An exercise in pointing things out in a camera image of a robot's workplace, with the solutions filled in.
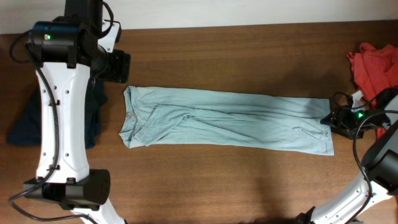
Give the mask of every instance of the white wall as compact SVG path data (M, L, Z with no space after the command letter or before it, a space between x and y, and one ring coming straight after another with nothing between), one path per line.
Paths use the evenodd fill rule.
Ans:
M123 29L398 19L398 0L106 0ZM63 15L65 0L0 0L0 34Z

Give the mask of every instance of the dark blue cloth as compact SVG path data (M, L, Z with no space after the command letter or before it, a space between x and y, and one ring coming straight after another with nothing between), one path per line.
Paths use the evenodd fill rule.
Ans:
M100 107L106 103L104 83L97 81L94 88L87 90L85 100L85 146L95 146L95 137L101 133ZM6 138L16 146L40 146L42 142L42 112L40 90L37 88L25 107L19 120L13 125Z

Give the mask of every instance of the garment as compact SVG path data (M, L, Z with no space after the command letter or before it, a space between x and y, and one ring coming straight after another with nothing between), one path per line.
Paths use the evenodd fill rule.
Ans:
M326 99L178 88L124 92L119 133L129 148L151 144L220 144L333 155Z
M106 103L104 83L97 81L86 92L85 99L85 147L95 146L95 137L101 133L100 107ZM24 112L7 134L6 141L16 146L40 146L42 142L42 112L40 90L30 97Z
M354 81L366 100L373 99L386 88L398 85L398 48L387 45L377 50L371 44L362 43L360 53L347 53L354 72ZM378 129L381 137L385 129Z

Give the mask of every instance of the red fabric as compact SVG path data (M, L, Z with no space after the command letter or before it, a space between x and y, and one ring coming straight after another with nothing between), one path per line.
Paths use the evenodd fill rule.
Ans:
M398 85L398 48L387 45L377 50L371 44L362 43L361 53L347 53L354 72L354 81L366 100L373 99L385 88ZM378 129L381 137L385 129Z

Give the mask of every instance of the crumpled red cloth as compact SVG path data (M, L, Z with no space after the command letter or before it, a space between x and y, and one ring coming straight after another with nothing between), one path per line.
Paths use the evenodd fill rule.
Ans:
M354 72L354 81L362 91L365 100L373 99L385 88L398 85L398 48L387 45L383 49L376 49L369 43L359 46L360 53L348 52ZM386 130L378 129L377 137L381 137Z

